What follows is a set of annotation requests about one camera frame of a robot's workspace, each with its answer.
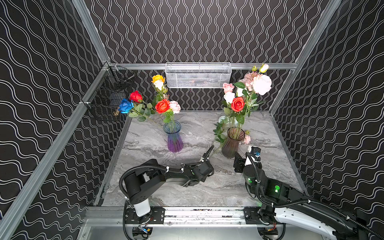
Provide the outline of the smoky pink glass vase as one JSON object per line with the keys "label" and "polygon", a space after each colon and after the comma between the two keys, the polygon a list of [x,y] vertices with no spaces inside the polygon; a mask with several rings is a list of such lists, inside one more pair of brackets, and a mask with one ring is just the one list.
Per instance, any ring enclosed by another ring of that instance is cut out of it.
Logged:
{"label": "smoky pink glass vase", "polygon": [[227,131],[227,138],[222,146],[222,154],[232,159],[235,157],[235,153],[239,149],[240,142],[245,138],[245,132],[241,128],[229,128]]}

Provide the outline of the light pink carnation spray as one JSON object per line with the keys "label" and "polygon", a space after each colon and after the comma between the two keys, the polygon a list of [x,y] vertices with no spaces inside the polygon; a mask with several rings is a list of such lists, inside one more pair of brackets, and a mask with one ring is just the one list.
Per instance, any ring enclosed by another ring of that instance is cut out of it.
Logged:
{"label": "light pink carnation spray", "polygon": [[245,145],[248,145],[250,142],[251,142],[250,131],[245,131],[245,136],[243,138],[243,143]]}

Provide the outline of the blue purple glass vase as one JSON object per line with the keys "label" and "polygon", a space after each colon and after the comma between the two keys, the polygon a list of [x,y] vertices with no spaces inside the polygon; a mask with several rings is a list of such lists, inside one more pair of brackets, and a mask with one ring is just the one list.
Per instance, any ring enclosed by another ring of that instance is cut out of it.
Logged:
{"label": "blue purple glass vase", "polygon": [[166,123],[163,127],[164,132],[168,136],[168,139],[167,139],[168,149],[172,153],[178,153],[184,147],[184,143],[180,135],[181,129],[182,129],[182,126],[178,121]]}

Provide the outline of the pale pink flower spray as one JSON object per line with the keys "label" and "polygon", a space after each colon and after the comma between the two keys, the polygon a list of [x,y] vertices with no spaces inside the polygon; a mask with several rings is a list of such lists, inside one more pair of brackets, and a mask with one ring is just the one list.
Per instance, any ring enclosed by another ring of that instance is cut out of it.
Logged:
{"label": "pale pink flower spray", "polygon": [[179,114],[181,111],[181,106],[176,101],[170,101],[170,108],[169,108],[169,117],[170,117],[170,129],[174,131],[175,128],[175,114]]}

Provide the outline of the orange red rose stem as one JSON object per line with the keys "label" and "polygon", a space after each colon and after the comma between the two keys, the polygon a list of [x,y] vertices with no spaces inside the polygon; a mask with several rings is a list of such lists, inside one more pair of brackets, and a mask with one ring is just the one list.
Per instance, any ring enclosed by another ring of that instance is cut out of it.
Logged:
{"label": "orange red rose stem", "polygon": [[245,101],[242,97],[237,97],[233,99],[231,103],[231,126],[235,127],[235,121],[237,121],[237,126],[240,127],[245,122],[245,113],[244,113]]}

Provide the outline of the pink flower spray stem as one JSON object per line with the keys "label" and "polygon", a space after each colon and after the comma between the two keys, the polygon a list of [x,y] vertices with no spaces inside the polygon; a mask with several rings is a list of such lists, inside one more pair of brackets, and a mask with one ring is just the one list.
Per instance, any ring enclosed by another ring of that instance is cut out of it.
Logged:
{"label": "pink flower spray stem", "polygon": [[224,83],[224,112],[226,116],[230,118],[231,126],[231,103],[234,98],[242,97],[245,101],[244,113],[245,117],[249,117],[251,112],[256,111],[263,104],[259,100],[259,97],[264,96],[272,89],[272,80],[266,75],[267,70],[270,68],[269,65],[263,64],[261,67],[254,66],[252,70],[245,74],[242,80],[239,80],[233,84]]}

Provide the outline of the cream bud flower stem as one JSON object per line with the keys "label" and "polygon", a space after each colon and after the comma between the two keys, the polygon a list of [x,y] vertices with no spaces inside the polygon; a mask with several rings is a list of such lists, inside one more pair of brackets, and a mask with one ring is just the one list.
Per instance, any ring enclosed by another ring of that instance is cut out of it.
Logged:
{"label": "cream bud flower stem", "polygon": [[165,80],[157,80],[154,82],[154,86],[155,86],[155,89],[156,89],[156,97],[155,97],[155,101],[156,102],[159,102],[159,101],[162,101],[162,100],[168,100],[169,99],[169,96],[168,96],[168,89],[165,85]]}

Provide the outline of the blue rose stem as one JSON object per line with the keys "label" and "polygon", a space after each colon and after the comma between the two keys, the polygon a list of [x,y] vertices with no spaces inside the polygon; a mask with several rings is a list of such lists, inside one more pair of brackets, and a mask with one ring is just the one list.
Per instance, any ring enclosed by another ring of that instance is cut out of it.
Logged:
{"label": "blue rose stem", "polygon": [[132,100],[123,99],[118,106],[116,113],[127,115],[132,119],[137,119],[139,122],[145,122],[155,114],[155,111],[153,110],[151,104],[146,104],[141,100],[136,103]]}

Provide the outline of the yellow rose stem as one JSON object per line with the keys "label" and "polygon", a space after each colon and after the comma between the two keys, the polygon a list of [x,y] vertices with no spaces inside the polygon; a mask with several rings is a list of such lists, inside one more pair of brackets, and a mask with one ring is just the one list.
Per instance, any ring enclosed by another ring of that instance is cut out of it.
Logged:
{"label": "yellow rose stem", "polygon": [[161,81],[162,83],[165,82],[165,78],[162,75],[155,75],[152,77],[152,83],[155,83],[157,81]]}

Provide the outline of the white flower spray stem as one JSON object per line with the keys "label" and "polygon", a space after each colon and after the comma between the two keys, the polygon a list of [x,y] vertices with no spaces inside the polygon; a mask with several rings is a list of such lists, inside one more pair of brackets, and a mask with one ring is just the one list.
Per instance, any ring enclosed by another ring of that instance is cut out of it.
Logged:
{"label": "white flower spray stem", "polygon": [[213,157],[219,150],[221,150],[221,148],[226,143],[228,136],[225,131],[229,129],[229,123],[230,118],[228,116],[220,116],[218,121],[215,123],[216,128],[213,130],[215,136],[214,142],[218,143],[219,146],[214,149],[211,157]]}

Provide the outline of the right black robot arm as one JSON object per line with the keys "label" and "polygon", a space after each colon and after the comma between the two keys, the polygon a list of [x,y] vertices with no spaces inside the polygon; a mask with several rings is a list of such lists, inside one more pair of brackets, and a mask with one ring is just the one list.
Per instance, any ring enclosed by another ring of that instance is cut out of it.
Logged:
{"label": "right black robot arm", "polygon": [[367,240],[384,237],[367,226],[363,212],[348,213],[319,202],[289,184],[268,178],[262,169],[260,149],[253,148],[245,158],[235,153],[235,172],[245,179],[248,194],[261,202],[255,213],[245,210],[252,224],[296,226],[328,240]]}

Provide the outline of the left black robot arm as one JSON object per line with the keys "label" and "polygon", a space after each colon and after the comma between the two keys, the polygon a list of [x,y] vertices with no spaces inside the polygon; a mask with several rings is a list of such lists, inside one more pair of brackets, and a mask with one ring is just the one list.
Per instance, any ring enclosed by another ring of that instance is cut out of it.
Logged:
{"label": "left black robot arm", "polygon": [[209,160],[213,149],[214,146],[211,146],[199,162],[182,164],[179,169],[160,165],[156,159],[150,159],[125,171],[119,179],[119,188],[127,198],[126,203],[135,209],[139,218],[147,217],[152,211],[149,197],[164,184],[193,187],[205,182],[214,174],[214,167]]}

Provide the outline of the white mesh wall basket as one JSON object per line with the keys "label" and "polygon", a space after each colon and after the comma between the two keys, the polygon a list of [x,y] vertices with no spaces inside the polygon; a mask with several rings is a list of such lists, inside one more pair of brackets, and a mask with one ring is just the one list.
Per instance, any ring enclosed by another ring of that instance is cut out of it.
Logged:
{"label": "white mesh wall basket", "polygon": [[165,74],[169,88],[221,89],[230,82],[232,66],[226,62],[168,62]]}

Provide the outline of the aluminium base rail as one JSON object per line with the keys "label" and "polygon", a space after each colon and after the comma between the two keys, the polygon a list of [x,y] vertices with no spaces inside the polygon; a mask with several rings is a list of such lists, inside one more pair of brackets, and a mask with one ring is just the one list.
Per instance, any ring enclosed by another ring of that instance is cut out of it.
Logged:
{"label": "aluminium base rail", "polygon": [[[120,227],[123,219],[128,226],[140,225],[136,211],[123,207],[91,207],[85,218],[87,227]],[[326,225],[293,210],[278,209],[274,220],[261,220],[256,208],[242,207],[154,207],[148,227],[272,227],[287,224],[319,230]]]}

